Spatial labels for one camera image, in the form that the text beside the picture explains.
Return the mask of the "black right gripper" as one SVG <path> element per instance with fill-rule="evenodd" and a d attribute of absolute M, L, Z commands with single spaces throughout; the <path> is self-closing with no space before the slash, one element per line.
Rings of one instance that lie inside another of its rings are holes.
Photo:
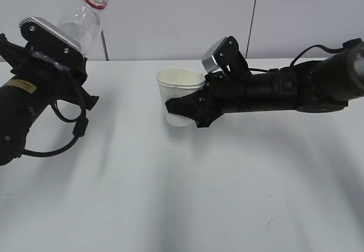
<path fill-rule="evenodd" d="M 247 113 L 246 81 L 250 72 L 243 72 L 242 80 L 223 71 L 209 73 L 201 91 L 171 98 L 165 102 L 167 111 L 196 121 L 198 128 L 209 127 L 227 113 Z"/>

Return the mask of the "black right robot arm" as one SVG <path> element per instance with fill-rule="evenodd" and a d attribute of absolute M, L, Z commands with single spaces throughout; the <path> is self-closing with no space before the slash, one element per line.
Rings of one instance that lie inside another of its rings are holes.
<path fill-rule="evenodd" d="M 325 48 L 325 60 L 284 68 L 250 68 L 237 40 L 224 37 L 203 56 L 204 86 L 166 102 L 167 111 L 209 127 L 227 113 L 296 110 L 330 113 L 343 110 L 363 96 L 363 41 L 352 39 L 339 49 Z"/>

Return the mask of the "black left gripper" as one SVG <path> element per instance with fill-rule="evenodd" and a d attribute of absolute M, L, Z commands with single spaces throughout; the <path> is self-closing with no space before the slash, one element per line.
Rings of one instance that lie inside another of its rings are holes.
<path fill-rule="evenodd" d="M 10 110 L 44 110 L 63 100 L 92 110 L 99 97 L 82 87 L 88 75 L 87 58 L 70 52 L 66 60 L 37 57 L 27 47 L 9 42 L 1 33 L 1 57 L 11 66 Z"/>

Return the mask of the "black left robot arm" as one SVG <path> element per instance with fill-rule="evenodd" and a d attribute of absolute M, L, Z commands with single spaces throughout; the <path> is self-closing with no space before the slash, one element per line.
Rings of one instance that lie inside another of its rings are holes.
<path fill-rule="evenodd" d="M 82 85 L 87 78 L 86 62 L 61 71 L 35 58 L 28 47 L 10 43 L 1 34 L 1 56 L 12 67 L 13 77 L 1 86 L 1 165 L 27 155 L 47 158 L 69 150 L 88 125 L 86 112 L 98 101 Z M 58 150 L 35 152 L 25 148 L 28 132 L 47 106 L 66 123 L 74 123 L 72 140 Z"/>

